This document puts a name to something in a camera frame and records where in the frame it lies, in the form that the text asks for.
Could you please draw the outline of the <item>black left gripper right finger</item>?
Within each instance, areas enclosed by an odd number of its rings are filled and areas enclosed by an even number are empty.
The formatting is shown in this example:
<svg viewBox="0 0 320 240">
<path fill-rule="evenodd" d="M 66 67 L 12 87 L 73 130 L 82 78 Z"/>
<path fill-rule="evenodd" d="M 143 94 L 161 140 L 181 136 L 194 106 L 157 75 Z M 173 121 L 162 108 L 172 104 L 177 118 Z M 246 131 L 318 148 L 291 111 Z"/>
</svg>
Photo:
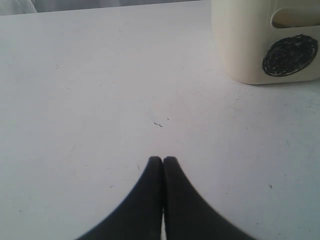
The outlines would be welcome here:
<svg viewBox="0 0 320 240">
<path fill-rule="evenodd" d="M 163 160 L 163 210 L 168 240 L 252 240 L 196 191 L 177 158 Z"/>
</svg>

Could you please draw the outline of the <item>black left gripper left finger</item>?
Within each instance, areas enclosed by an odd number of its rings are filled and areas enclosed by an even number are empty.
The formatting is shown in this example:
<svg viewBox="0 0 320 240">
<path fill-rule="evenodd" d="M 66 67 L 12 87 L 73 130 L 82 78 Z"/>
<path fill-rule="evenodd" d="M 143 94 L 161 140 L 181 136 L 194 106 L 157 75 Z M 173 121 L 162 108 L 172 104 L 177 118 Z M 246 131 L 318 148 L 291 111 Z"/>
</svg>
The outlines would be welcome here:
<svg viewBox="0 0 320 240">
<path fill-rule="evenodd" d="M 80 240 L 160 240 L 163 219 L 163 162 L 152 156 L 126 198 Z"/>
</svg>

